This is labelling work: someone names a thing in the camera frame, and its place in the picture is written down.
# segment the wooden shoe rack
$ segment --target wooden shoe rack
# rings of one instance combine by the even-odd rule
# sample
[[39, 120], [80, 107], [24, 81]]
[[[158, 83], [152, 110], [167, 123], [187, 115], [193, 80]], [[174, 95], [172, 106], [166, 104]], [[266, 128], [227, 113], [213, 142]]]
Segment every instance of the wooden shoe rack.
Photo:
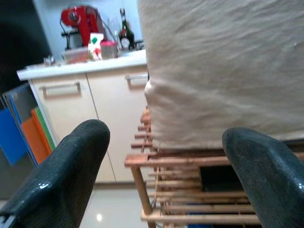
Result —
[[[141, 117], [137, 142], [132, 148], [138, 154], [129, 154], [125, 166], [131, 168], [142, 202], [143, 221], [149, 228], [157, 224], [167, 228], [187, 224], [259, 225], [259, 219], [243, 191], [203, 191], [200, 167], [229, 166], [222, 149], [181, 151], [153, 148], [149, 111]], [[304, 153], [296, 153], [304, 159]], [[153, 168], [145, 182], [142, 169]]]

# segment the blue folder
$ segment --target blue folder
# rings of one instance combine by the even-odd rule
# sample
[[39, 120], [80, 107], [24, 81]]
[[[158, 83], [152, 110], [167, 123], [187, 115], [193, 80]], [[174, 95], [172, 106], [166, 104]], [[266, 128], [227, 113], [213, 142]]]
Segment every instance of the blue folder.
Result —
[[10, 165], [27, 153], [27, 147], [8, 108], [0, 111], [0, 147]]

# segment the white floor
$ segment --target white floor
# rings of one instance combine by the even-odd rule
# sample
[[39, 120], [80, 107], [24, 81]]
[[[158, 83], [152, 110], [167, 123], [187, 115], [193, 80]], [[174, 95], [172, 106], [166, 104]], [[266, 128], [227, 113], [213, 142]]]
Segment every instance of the white floor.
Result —
[[[0, 201], [0, 208], [5, 201]], [[136, 189], [94, 189], [81, 228], [147, 228]]]

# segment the kitchen counter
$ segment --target kitchen counter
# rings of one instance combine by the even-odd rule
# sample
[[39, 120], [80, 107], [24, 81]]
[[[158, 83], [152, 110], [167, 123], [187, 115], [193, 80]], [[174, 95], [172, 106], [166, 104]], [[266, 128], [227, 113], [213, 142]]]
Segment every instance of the kitchen counter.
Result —
[[41, 66], [31, 69], [17, 71], [19, 79], [30, 80], [35, 78], [54, 77], [62, 75], [73, 75], [78, 73], [88, 73], [94, 71], [103, 71], [117, 69], [122, 67], [133, 67], [146, 65], [146, 51], [140, 50], [130, 53], [124, 53], [119, 58], [113, 58], [100, 61], [88, 61], [84, 63], [75, 63], [67, 65]]

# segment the cream cabinet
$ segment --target cream cabinet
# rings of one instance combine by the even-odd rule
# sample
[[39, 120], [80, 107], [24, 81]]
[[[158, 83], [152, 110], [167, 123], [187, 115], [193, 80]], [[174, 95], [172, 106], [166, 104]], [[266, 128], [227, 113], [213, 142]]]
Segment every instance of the cream cabinet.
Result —
[[116, 181], [133, 181], [124, 160], [146, 106], [144, 88], [148, 80], [147, 66], [87, 73], [98, 118], [111, 131], [108, 153]]
[[[85, 74], [32, 80], [51, 130], [59, 143], [81, 122], [97, 119], [90, 87]], [[108, 153], [96, 182], [114, 182]]]

